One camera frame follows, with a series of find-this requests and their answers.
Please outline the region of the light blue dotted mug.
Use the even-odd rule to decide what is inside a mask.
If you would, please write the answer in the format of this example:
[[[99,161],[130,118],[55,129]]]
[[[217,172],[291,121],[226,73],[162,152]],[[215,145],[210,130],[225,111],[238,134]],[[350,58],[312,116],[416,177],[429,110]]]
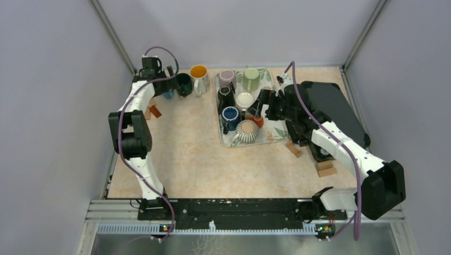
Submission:
[[[168,99],[168,100],[171,100],[171,99],[174,98],[174,91],[173,91],[173,90],[170,90],[170,91],[168,91],[168,92],[165,92],[165,93],[162,94],[162,96],[163,96],[164,98]]]

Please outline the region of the dark green mug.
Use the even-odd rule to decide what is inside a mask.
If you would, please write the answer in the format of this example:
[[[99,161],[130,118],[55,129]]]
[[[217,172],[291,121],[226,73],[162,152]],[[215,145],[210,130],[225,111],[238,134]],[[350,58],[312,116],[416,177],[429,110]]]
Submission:
[[[176,76],[176,81],[178,84],[177,93],[179,96],[187,97],[193,91],[193,83],[191,76],[187,73],[179,73]]]

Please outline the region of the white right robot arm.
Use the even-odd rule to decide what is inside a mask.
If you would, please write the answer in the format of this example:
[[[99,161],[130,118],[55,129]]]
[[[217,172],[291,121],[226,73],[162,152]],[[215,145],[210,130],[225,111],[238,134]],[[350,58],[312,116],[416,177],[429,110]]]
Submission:
[[[358,211],[379,219],[406,199],[403,166],[368,151],[369,135],[335,83],[278,77],[279,90],[261,89],[249,112],[283,121],[290,138],[307,145],[317,162],[334,159],[356,178],[355,188],[326,188],[313,202],[312,213],[326,219],[335,210]]]

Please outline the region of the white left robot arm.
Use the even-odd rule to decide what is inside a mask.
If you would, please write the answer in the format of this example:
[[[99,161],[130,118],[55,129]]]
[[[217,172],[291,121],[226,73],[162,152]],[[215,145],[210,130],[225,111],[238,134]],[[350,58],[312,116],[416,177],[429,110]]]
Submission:
[[[124,164],[135,174],[142,191],[142,210],[150,209],[157,219],[170,214],[170,205],[165,202],[164,186],[156,175],[151,159],[152,135],[147,125],[145,112],[155,96],[175,88],[168,66],[165,73],[157,56],[143,56],[142,69],[134,77],[126,102],[116,112],[108,115],[111,137],[115,152]]]

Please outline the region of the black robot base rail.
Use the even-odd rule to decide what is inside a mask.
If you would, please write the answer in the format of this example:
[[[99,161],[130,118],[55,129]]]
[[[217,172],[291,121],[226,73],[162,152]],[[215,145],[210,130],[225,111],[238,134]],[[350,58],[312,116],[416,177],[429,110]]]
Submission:
[[[163,199],[139,203],[138,220],[174,222],[177,230],[295,230],[314,220],[345,220],[344,211],[327,211],[319,199]]]

